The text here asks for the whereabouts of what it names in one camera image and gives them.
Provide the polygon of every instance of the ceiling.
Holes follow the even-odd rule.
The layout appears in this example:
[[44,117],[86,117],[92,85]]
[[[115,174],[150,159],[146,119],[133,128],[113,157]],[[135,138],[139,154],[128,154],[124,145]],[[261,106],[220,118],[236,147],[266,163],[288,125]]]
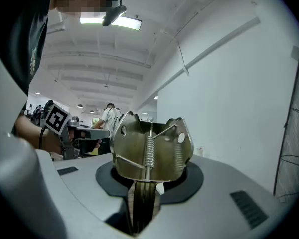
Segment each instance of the ceiling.
[[99,24],[53,10],[41,67],[80,98],[88,110],[109,102],[126,112],[137,88],[172,38],[210,0],[123,0],[124,16],[142,21],[139,31]]

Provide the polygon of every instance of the person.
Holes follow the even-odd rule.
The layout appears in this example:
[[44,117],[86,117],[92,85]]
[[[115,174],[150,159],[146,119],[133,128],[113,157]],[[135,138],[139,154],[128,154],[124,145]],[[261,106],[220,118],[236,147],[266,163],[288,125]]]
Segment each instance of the person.
[[38,105],[38,106],[35,108],[35,112],[36,112],[36,113],[39,113],[41,110],[42,110],[42,105]]
[[30,104],[30,107],[28,109],[28,113],[31,114],[32,113],[32,104]]
[[52,99],[50,99],[46,102],[44,109],[43,109],[43,119],[44,120],[45,120],[46,116],[48,115],[53,104],[54,104],[54,101]]
[[100,144],[100,149],[98,155],[110,153],[110,139],[114,132],[114,128],[116,123],[118,123],[118,119],[121,113],[117,110],[114,104],[109,103],[106,105],[106,109],[104,110],[102,117],[98,122],[95,123],[93,129],[99,129],[103,126],[103,129],[110,131],[109,138],[103,139],[102,143]]
[[[106,8],[111,7],[112,2],[117,0],[4,1],[8,16],[0,10],[0,59],[18,86],[28,95],[29,84],[41,60],[49,10],[57,9],[76,17],[80,17],[82,13],[96,15],[105,12]],[[40,132],[41,128],[33,125],[21,112],[13,133],[38,149]],[[70,137],[73,139],[74,132],[70,132]],[[61,154],[62,147],[57,135],[46,130],[42,149]]]

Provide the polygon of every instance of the fluorescent light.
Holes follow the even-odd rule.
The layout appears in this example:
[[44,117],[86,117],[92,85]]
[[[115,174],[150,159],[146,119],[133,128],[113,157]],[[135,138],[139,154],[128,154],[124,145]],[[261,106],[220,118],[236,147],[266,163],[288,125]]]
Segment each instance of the fluorescent light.
[[[80,18],[81,24],[102,24],[103,18]],[[139,30],[142,21],[134,18],[118,17],[111,25],[127,27],[135,30]]]

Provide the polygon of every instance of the gray surface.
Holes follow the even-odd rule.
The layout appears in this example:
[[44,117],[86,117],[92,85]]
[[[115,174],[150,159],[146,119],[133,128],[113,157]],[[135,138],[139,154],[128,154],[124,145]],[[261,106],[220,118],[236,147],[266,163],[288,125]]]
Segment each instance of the gray surface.
[[[43,173],[43,179],[46,183],[47,189],[53,199],[54,204],[56,205],[60,215],[63,218],[64,225],[66,228],[66,234],[68,239],[89,239],[89,238],[111,238],[111,239],[127,239],[130,238],[126,234],[113,229],[111,226],[105,224],[99,218],[97,218],[93,211],[88,210],[84,205],[88,202],[86,199],[81,199],[80,203],[76,196],[74,196],[67,185],[65,185],[57,173],[53,162],[50,158],[50,155],[43,151],[37,150],[37,155],[39,158],[41,170]],[[74,165],[77,166],[77,163],[84,161],[81,159],[76,160],[66,160],[55,162],[55,164],[60,164],[60,167],[67,167]],[[87,176],[94,178],[94,172],[86,173],[83,172],[79,175],[76,182],[76,186],[80,187],[80,184],[86,184],[84,181]],[[91,192],[94,192],[93,188],[89,188],[87,191],[82,192],[82,194],[89,195]],[[100,208],[107,210],[110,208],[111,204],[100,206]]]
[[91,213],[101,220],[106,220],[120,209],[122,198],[109,196],[95,179],[96,170],[112,160],[112,155],[81,158],[54,162],[55,168],[75,166],[78,171],[65,174],[61,179],[68,189]]
[[[68,166],[79,169],[62,176],[62,179],[76,198],[102,220],[115,212],[116,208],[118,210],[119,206],[118,200],[107,196],[95,185],[96,169],[110,160],[112,155],[106,154],[54,163],[57,169]],[[191,161],[204,173],[204,183],[200,190],[183,204],[163,205],[139,238],[227,239],[248,236],[249,225],[229,195],[238,190],[245,190],[270,218],[281,211],[282,206],[270,192],[233,167],[195,155]]]
[[200,190],[184,204],[163,205],[140,238],[160,235],[162,238],[228,239],[241,236],[250,228],[229,195],[238,190],[245,190],[268,216],[280,209],[270,192],[233,167],[195,155],[191,162],[204,173]]
[[3,133],[0,133],[0,192],[37,237],[66,238],[62,216],[44,183],[35,150],[25,140]]

